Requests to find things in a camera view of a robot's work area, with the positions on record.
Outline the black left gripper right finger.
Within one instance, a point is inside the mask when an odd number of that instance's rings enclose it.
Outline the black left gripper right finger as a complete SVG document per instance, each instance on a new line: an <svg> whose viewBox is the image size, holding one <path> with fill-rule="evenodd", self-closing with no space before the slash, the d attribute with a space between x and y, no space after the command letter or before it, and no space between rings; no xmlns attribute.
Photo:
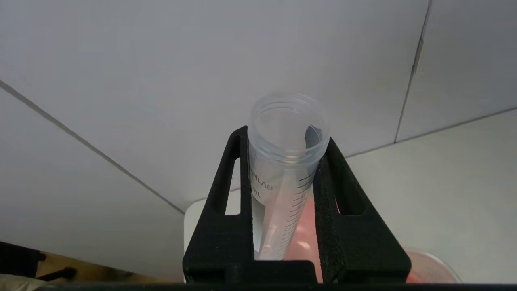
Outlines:
<svg viewBox="0 0 517 291"><path fill-rule="evenodd" d="M411 261L330 139L313 181L324 283L405 283Z"/></svg>

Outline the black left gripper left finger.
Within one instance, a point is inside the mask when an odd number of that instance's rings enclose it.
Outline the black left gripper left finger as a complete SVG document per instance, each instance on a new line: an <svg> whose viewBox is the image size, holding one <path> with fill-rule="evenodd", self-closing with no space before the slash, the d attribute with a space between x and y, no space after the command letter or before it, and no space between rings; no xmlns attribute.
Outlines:
<svg viewBox="0 0 517 291"><path fill-rule="evenodd" d="M254 258L247 127L229 137L184 263L240 263ZM240 213L226 215L235 161L240 161Z"/></svg>

